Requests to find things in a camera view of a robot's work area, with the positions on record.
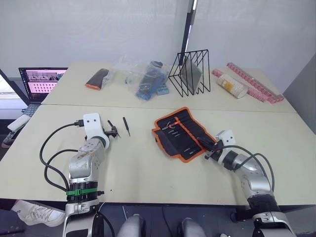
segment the white table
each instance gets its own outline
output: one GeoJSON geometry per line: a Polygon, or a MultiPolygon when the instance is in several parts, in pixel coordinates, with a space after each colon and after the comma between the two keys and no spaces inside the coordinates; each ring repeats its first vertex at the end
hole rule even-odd
{"type": "MultiPolygon", "coordinates": [[[[114,81],[97,91],[84,86],[84,84],[100,69],[111,69],[112,64],[76,62],[63,75],[55,88],[43,101],[47,105],[85,105],[85,106],[110,106],[126,108],[150,108],[150,109],[178,109],[186,106],[191,110],[221,110],[221,111],[260,111],[260,112],[287,112],[295,113],[287,100],[277,104],[262,103],[257,99],[246,95],[236,99],[230,93],[216,84],[216,77],[211,75],[212,92],[205,90],[204,94],[189,95],[181,98],[178,91],[168,80],[170,93],[155,96],[150,101],[142,101],[135,93],[128,89],[124,83],[126,75],[116,73],[114,81]]],[[[221,71],[244,81],[228,67],[219,68],[221,71]]],[[[268,80],[260,69],[245,69],[255,76],[275,93],[279,93],[276,87],[268,80]]]]}
{"type": "MultiPolygon", "coordinates": [[[[46,183],[40,147],[55,129],[97,112],[106,129],[108,119],[118,127],[121,139],[111,138],[106,160],[101,164],[100,196],[107,202],[247,204],[236,176],[203,156],[183,163],[169,158],[156,144],[154,121],[172,109],[114,108],[42,105],[26,124],[0,162],[1,198],[65,201],[64,192],[46,183]],[[130,127],[128,137],[122,117],[130,127]]],[[[191,110],[194,118],[213,135],[232,129],[237,144],[263,153],[276,178],[279,205],[316,204],[316,136],[296,113],[191,110]]],[[[69,127],[47,144],[46,161],[61,149],[78,149],[84,143],[84,128],[69,127]]],[[[68,161],[74,153],[62,154],[52,163],[68,176],[68,161]]],[[[57,175],[49,173],[62,185],[57,175]]]]}

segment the laptop screen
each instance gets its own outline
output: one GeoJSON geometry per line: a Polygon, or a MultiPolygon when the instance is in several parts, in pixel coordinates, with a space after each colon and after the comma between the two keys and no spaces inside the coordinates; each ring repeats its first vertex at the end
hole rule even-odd
{"type": "Polygon", "coordinates": [[[30,102],[42,102],[67,68],[19,68],[30,102]]]}

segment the pink connector strip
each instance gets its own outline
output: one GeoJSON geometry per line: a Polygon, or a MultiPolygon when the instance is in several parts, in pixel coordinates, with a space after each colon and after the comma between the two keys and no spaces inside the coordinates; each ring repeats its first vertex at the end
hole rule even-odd
{"type": "Polygon", "coordinates": [[[251,84],[252,86],[254,86],[257,90],[259,90],[261,93],[263,93],[264,95],[268,96],[268,101],[271,104],[274,104],[276,102],[282,101],[284,99],[283,95],[276,95],[274,94],[271,90],[269,90],[266,86],[264,86],[263,84],[261,84],[258,80],[256,80],[255,78],[253,78],[252,75],[250,75],[249,73],[245,72],[243,69],[241,69],[240,67],[238,67],[236,64],[234,63],[228,63],[227,66],[233,70],[235,73],[237,73],[239,76],[241,76],[242,78],[244,78],[249,84],[251,84]]]}
{"type": "MultiPolygon", "coordinates": [[[[218,78],[224,74],[222,71],[218,70],[218,69],[214,69],[212,71],[212,74],[217,76],[218,78]]],[[[237,80],[240,84],[244,85],[247,88],[247,94],[256,98],[257,100],[260,100],[261,102],[265,102],[266,100],[268,100],[268,96],[261,93],[260,91],[256,90],[255,88],[252,88],[250,86],[247,86],[246,84],[242,83],[241,81],[237,80]]]]}

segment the white sneaker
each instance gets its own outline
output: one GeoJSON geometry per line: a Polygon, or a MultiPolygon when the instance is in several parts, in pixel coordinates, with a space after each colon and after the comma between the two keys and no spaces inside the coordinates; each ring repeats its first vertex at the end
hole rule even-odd
{"type": "Polygon", "coordinates": [[[17,212],[19,218],[29,226],[43,223],[47,226],[55,227],[62,224],[65,220],[64,212],[31,204],[23,200],[19,200],[12,210],[17,212]]]}

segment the gray pants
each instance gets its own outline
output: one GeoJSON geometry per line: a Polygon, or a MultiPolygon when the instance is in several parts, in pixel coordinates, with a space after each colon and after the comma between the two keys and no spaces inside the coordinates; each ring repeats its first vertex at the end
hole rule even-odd
{"type": "MultiPolygon", "coordinates": [[[[141,237],[144,220],[139,215],[129,217],[121,229],[117,237],[141,237]]],[[[181,223],[181,235],[183,237],[206,237],[202,227],[190,218],[186,218],[181,223]]]]}

